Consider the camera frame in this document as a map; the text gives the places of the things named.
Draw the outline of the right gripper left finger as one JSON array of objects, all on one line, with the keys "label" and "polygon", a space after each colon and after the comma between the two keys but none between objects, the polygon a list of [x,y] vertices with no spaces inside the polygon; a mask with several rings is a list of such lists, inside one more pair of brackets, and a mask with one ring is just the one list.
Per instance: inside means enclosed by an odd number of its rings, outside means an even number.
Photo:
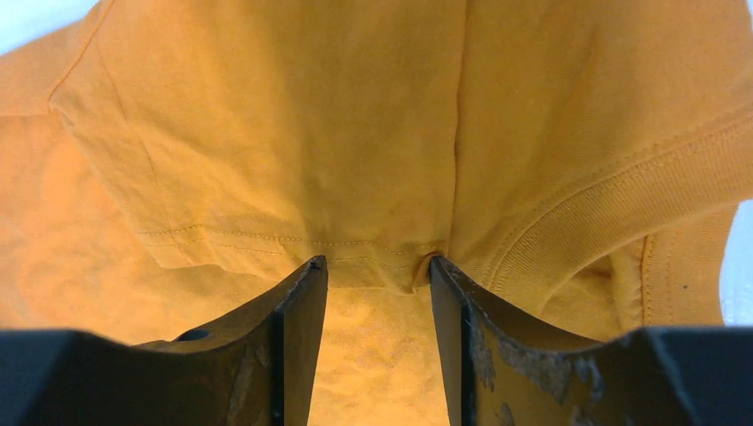
[{"label": "right gripper left finger", "polygon": [[75,329],[1,334],[4,425],[305,425],[328,295],[315,256],[172,341]]}]

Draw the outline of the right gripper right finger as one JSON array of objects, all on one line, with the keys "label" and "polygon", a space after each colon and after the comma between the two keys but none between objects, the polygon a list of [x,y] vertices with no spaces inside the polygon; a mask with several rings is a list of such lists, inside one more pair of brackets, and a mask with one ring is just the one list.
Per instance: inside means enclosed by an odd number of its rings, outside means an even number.
[{"label": "right gripper right finger", "polygon": [[750,327],[641,327],[598,343],[429,266],[454,425],[749,425]]}]

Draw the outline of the yellow t-shirt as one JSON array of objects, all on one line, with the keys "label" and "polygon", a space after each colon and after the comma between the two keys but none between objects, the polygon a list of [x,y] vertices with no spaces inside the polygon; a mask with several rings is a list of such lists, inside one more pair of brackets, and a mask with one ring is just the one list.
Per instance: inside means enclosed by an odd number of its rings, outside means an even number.
[{"label": "yellow t-shirt", "polygon": [[100,1],[1,58],[1,324],[170,339],[329,266],[313,425],[444,425],[444,255],[608,341],[719,325],[743,1]]}]

